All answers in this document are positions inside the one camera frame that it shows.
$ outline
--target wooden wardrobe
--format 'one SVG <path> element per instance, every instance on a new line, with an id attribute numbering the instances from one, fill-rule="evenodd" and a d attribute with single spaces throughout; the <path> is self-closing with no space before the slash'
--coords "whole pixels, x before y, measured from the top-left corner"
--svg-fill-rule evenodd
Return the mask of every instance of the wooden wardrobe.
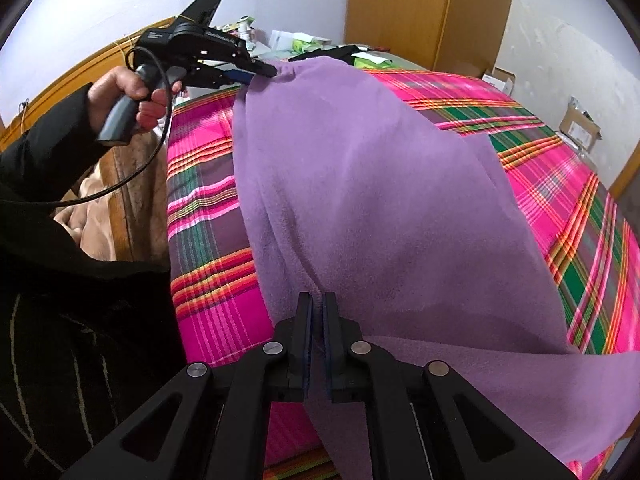
<path id="1" fill-rule="evenodd" d="M 511 0 L 349 0 L 345 38 L 389 48 L 430 70 L 494 68 Z"/>

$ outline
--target person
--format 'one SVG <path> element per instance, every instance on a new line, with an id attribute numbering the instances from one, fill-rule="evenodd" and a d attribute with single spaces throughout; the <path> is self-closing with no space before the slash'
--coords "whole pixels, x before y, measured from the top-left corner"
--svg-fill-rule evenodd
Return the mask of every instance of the person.
<path id="1" fill-rule="evenodd" d="M 107 152 L 95 138 L 123 92 L 148 95 L 117 67 L 43 115 L 0 153 L 0 199 L 60 200 Z M 169 98 L 140 102 L 141 130 Z M 185 364 L 168 270 L 94 260 L 50 213 L 0 202 L 2 478 L 59 478 Z"/>

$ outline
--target black sleeve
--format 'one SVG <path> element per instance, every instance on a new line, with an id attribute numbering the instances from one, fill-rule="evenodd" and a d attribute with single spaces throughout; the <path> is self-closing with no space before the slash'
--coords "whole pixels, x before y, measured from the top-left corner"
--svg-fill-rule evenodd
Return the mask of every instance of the black sleeve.
<path id="1" fill-rule="evenodd" d="M 60 200 L 108 148 L 89 126 L 91 85 L 57 103 L 0 153 L 0 182 L 29 202 Z"/>

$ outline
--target black cable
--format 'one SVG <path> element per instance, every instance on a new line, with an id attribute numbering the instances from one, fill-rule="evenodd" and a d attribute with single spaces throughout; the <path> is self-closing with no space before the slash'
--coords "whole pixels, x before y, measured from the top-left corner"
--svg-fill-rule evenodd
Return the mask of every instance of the black cable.
<path id="1" fill-rule="evenodd" d="M 145 48 L 143 46 L 135 46 L 132 49 L 130 49 L 125 56 L 125 62 L 126 62 L 127 68 L 132 70 L 129 63 L 129 54 L 131 54 L 132 52 L 135 52 L 136 50 L 139 50 L 140 52 L 144 52 L 154 62 L 154 64 L 156 65 L 156 68 L 159 70 L 162 76 L 162 82 L 164 83 L 164 87 L 166 88 L 166 92 L 167 92 L 166 114 L 164 115 L 164 127 L 162 128 L 162 135 L 158 140 L 158 145 L 156 146 L 154 152 L 151 154 L 148 160 L 142 166 L 140 166 L 136 171 L 131 173 L 127 178 L 125 178 L 124 180 L 121 180 L 119 183 L 115 184 L 114 186 L 108 187 L 107 189 L 103 189 L 102 191 L 99 191 L 89 196 L 85 196 L 83 198 L 77 198 L 74 200 L 65 200 L 62 202 L 59 202 L 59 201 L 58 202 L 27 202 L 27 201 L 21 201 L 21 200 L 5 200 L 0 198 L 0 203 L 39 206 L 39 207 L 47 207 L 47 208 L 67 207 L 70 205 L 86 204 L 87 202 L 92 202 L 93 200 L 97 200 L 98 198 L 107 196 L 109 193 L 112 193 L 120 189 L 121 187 L 126 186 L 129 182 L 131 182 L 134 178 L 136 178 L 140 173 L 145 171 L 146 168 L 148 168 L 151 162 L 156 158 L 156 155 L 158 155 L 158 153 L 160 152 L 160 149 L 162 148 L 162 145 L 164 144 L 164 141 L 166 140 L 166 137 L 169 133 L 169 122 L 171 120 L 172 111 L 174 110 L 173 104 L 172 104 L 173 93 L 172 93 L 171 83 L 169 83 L 169 78 L 167 77 L 166 72 L 162 68 L 162 63 L 160 63 L 160 60 L 148 48 Z"/>

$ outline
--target purple fleece blanket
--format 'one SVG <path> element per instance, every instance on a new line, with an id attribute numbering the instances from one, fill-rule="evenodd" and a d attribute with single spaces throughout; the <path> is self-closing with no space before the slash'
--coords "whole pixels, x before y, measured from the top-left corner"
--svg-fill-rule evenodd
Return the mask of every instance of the purple fleece blanket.
<path id="1" fill-rule="evenodd" d="M 450 363 L 562 462 L 625 432 L 640 410 L 640 353 L 567 344 L 558 290 L 487 136 L 440 131 L 321 57 L 255 77 L 233 137 L 273 322 L 300 291 L 319 304 L 332 290 L 365 339 L 398 360 Z M 318 358 L 307 411 L 343 478 L 369 479 L 364 409 L 329 404 Z"/>

